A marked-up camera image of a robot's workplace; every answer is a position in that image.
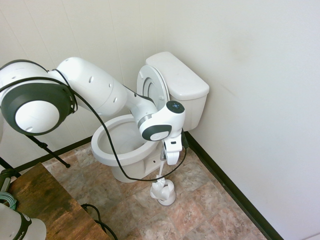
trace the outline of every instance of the toilet brush holder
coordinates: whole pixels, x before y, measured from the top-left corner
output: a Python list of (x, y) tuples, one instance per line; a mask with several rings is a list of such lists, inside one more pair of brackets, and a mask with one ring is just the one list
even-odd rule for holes
[(175, 185), (172, 181), (161, 178), (152, 183), (150, 196), (157, 199), (161, 205), (169, 206), (176, 200)]

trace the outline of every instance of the white wall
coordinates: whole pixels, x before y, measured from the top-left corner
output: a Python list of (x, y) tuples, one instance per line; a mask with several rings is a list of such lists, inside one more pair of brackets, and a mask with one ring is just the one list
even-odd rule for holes
[(166, 1), (210, 93), (192, 136), (285, 240), (320, 232), (320, 2)]
[[(51, 70), (66, 58), (81, 57), (135, 91), (145, 59), (164, 50), (162, 8), (160, 0), (0, 0), (0, 66), (28, 59)], [(99, 126), (80, 108), (37, 138), (55, 151), (92, 136)], [(12, 166), (46, 154), (4, 124), (0, 156)]]

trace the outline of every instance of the toilet base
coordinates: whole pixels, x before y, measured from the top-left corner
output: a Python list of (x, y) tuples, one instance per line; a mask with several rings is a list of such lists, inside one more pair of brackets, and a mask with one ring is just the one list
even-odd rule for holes
[[(158, 169), (161, 165), (160, 154), (163, 148), (163, 144), (159, 141), (158, 145), (156, 146), (155, 150), (147, 156), (145, 159), (142, 159), (136, 163), (129, 164), (122, 166), (125, 173), (135, 179), (143, 179), (154, 170)], [(123, 183), (133, 183), (136, 180), (128, 179), (123, 172), (121, 171), (119, 166), (112, 166), (111, 167), (112, 174), (115, 179), (119, 180)]]

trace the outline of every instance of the toilet tank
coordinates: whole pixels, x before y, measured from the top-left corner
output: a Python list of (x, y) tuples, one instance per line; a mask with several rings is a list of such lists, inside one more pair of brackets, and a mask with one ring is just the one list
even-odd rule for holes
[(209, 85), (170, 52), (157, 53), (145, 61), (164, 79), (170, 100), (180, 102), (185, 108), (184, 131), (198, 126), (205, 107)]

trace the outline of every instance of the tiled floor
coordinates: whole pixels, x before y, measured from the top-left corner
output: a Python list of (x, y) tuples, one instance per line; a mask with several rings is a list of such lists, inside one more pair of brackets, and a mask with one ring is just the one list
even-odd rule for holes
[[(109, 166), (95, 160), (90, 144), (61, 157), (70, 168), (55, 159), (43, 165), (80, 204), (95, 205), (120, 240), (266, 240), (190, 149), (168, 176), (177, 194), (171, 206), (150, 197), (150, 182), (117, 181)], [(163, 174), (169, 170), (166, 165)]]

